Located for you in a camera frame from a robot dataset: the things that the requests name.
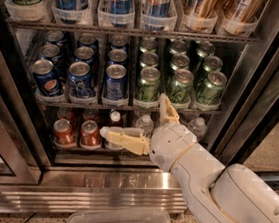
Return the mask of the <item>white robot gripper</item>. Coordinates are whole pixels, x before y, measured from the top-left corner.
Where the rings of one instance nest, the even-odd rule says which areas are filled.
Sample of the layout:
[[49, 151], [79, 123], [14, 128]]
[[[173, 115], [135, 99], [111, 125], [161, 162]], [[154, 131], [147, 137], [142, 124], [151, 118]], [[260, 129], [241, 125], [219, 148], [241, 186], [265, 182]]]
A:
[[154, 164], [168, 172], [177, 158], [196, 143], [197, 137], [188, 128], [178, 124], [178, 112], [165, 93], [160, 95], [159, 103], [161, 126], [153, 131], [152, 139], [147, 138], [139, 128], [102, 127], [100, 133], [106, 141], [131, 153], [139, 156], [149, 154]]

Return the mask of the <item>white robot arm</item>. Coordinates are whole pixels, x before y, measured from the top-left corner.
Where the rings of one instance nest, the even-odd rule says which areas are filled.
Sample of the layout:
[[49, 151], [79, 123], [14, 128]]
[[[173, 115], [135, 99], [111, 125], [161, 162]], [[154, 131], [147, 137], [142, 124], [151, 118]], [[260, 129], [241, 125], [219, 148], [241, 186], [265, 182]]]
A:
[[139, 128], [104, 127], [101, 136], [137, 155], [146, 154], [178, 182], [199, 223], [279, 223], [279, 195], [242, 164], [226, 167], [180, 123], [166, 95], [159, 127], [147, 138]]

